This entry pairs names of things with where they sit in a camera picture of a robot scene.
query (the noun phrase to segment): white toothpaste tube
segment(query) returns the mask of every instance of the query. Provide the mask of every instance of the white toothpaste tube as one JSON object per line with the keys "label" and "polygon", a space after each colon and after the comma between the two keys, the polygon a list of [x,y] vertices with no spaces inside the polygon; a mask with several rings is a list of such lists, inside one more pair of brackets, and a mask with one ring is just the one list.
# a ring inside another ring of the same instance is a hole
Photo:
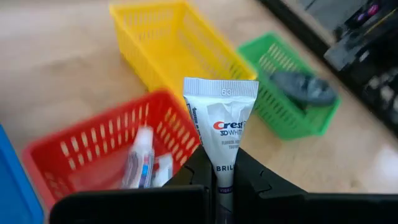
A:
{"label": "white toothpaste tube", "polygon": [[150,127],[140,127],[129,150],[122,189],[148,188],[152,180],[154,165],[154,132]]}
{"label": "white toothpaste tube", "polygon": [[218,223],[232,223],[235,158],[257,90],[257,81],[184,79],[183,96],[217,176]]}
{"label": "white toothpaste tube", "polygon": [[155,171],[152,179],[152,187],[163,187],[173,177],[173,157],[166,153],[158,157],[159,169]]}

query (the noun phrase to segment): black holder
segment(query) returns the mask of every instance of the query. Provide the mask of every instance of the black holder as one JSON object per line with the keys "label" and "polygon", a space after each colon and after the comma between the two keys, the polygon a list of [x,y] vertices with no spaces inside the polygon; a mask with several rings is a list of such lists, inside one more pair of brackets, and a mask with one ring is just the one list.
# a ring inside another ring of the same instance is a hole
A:
{"label": "black holder", "polygon": [[[398,223],[398,195],[313,194],[239,148],[235,223]],[[50,224],[214,223],[216,177],[200,146],[162,188],[80,192],[59,201]]]}

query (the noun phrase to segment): wooden table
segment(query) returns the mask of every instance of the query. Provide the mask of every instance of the wooden table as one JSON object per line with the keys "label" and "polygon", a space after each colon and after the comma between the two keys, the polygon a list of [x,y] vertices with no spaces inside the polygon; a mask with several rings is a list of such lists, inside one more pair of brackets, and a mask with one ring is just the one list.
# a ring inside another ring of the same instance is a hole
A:
{"label": "wooden table", "polygon": [[[282,142],[253,115],[243,149],[307,191],[398,193],[396,139],[277,18],[254,0],[194,2],[235,47],[278,33],[343,99],[323,137]],[[0,122],[18,154],[146,92],[119,54],[105,0],[2,1],[0,24]]]}

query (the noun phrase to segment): red plastic basket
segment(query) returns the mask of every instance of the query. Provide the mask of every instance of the red plastic basket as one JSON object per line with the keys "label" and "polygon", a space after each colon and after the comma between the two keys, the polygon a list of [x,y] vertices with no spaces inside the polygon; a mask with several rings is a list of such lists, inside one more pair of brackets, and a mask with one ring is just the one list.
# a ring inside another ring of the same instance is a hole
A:
{"label": "red plastic basket", "polygon": [[24,150],[23,162],[46,207],[73,192],[117,189],[129,146],[144,125],[154,129],[155,157],[172,153],[174,174],[200,143],[171,93],[157,91],[128,102]]}

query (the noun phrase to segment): yellow plastic basket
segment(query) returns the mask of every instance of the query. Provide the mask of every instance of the yellow plastic basket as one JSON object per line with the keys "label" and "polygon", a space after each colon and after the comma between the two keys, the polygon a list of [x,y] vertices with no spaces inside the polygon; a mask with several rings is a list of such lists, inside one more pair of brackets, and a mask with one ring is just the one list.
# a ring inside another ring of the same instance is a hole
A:
{"label": "yellow plastic basket", "polygon": [[149,91],[182,98],[184,77],[253,80],[255,71],[186,2],[111,5],[119,48]]}

